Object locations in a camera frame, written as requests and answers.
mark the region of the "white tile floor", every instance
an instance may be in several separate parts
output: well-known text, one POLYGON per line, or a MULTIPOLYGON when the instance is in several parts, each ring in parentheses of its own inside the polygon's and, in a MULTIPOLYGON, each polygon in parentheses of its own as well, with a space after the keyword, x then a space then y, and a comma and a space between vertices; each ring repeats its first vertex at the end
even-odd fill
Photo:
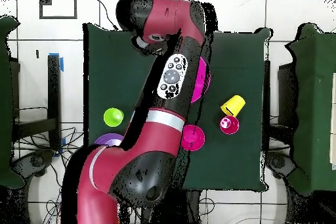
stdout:
MULTIPOLYGON (((15 16, 20 22, 18 29, 8 36, 10 53, 18 57, 21 63, 20 107, 47 105, 47 55, 59 53, 64 58, 64 71, 61 72, 62 128, 76 127, 76 135, 79 135, 83 131, 82 23, 91 22, 111 30, 105 9, 96 0, 77 0, 77 20, 40 20, 39 0, 0 1, 0 15, 15 16), (39 58, 36 57, 36 50, 39 50, 39 58)), ((110 20, 117 24, 115 7, 118 0, 101 1, 107 8, 110 20)), ((220 31, 254 32, 265 26, 274 30, 269 46, 272 115, 278 114, 278 66, 292 61, 284 45, 295 38, 297 28, 304 22, 317 23, 325 32, 336 29, 335 0, 196 1, 215 6, 220 31)), ((43 12, 45 15, 72 15, 68 12, 71 12, 73 5, 73 0, 52 0, 52 5, 44 6, 43 12)), ((46 113, 43 109, 33 112, 25 110, 20 115, 21 120, 34 120, 44 118, 46 113)), ((82 141, 78 139, 74 144, 80 146, 82 141)), ((272 146, 281 146, 271 142, 272 146)), ((20 143, 20 147, 20 151, 15 151, 16 157, 24 155, 28 150, 23 148, 29 146, 20 143)), ((58 182, 62 184, 64 168, 60 158, 54 158, 52 164, 58 172, 58 182)), ((209 215, 201 215, 203 224, 283 224, 287 204, 284 182, 273 178, 268 169, 265 169, 264 181, 269 190, 263 193, 207 191, 207 197, 215 204, 203 201, 199 205, 201 214, 213 209, 209 215)), ((58 191, 52 168, 48 168, 47 174, 41 178, 34 178, 29 194, 33 224, 42 224, 47 214, 46 202, 56 200, 58 191)))

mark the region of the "red robot arm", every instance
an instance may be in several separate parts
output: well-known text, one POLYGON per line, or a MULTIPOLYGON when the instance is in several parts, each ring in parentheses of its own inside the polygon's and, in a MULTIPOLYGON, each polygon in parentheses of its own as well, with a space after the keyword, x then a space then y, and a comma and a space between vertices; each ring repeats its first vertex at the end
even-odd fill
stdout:
POLYGON ((204 15, 184 0, 120 0, 116 15, 137 47, 164 42, 120 146, 100 146, 85 161, 77 193, 77 224, 117 224, 117 201, 149 208, 165 196, 189 112, 204 15))

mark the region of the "purple plate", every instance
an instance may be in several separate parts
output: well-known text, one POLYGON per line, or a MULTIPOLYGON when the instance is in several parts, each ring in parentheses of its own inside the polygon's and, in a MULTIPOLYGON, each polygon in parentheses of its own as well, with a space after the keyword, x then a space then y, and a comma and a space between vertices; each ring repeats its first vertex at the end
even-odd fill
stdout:
POLYGON ((123 140, 123 136, 117 133, 107 133, 100 136, 95 144, 108 145, 108 146, 119 146, 123 140))

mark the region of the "control panel with buttons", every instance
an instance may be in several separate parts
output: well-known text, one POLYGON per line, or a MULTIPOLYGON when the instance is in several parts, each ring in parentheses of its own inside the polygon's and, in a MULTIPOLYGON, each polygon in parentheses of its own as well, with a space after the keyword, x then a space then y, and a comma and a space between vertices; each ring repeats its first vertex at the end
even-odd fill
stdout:
POLYGON ((163 99, 177 97, 183 84, 188 62, 182 54, 173 54, 169 57, 163 69, 157 94, 163 99))

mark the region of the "green table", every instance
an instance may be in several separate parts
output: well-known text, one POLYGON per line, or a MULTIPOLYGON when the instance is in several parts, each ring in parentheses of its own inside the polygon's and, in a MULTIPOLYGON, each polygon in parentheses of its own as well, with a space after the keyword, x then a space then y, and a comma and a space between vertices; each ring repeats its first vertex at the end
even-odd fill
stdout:
POLYGON ((313 24, 300 27, 298 39, 288 45, 296 61, 299 84, 293 158, 299 166, 288 177, 300 194, 336 190, 336 171, 329 161, 333 73, 336 72, 336 35, 313 24))
POLYGON ((11 66, 7 47, 7 36, 18 27, 18 22, 9 16, 0 18, 0 185, 10 189, 18 189, 24 185, 24 180, 13 172, 10 162, 12 151, 13 97, 11 66))
MULTIPOLYGON (((89 46, 85 52, 89 110, 84 118, 89 126, 86 139, 93 144, 105 133, 124 134, 154 57, 136 52, 128 33, 104 31, 92 24, 84 27, 84 43, 89 46), (125 114, 121 125, 114 128, 103 122, 104 111, 111 107, 125 114)), ((183 173, 180 170, 188 167, 184 189, 265 190, 260 181, 260 156, 264 44, 269 37, 267 28, 254 34, 215 33, 211 84, 203 104, 195 102, 187 119, 194 124, 199 117, 205 144, 190 157, 181 149, 175 168, 176 181, 183 173), (220 106, 234 95, 246 101, 238 115, 240 130, 224 135, 219 128, 224 117, 220 106)))

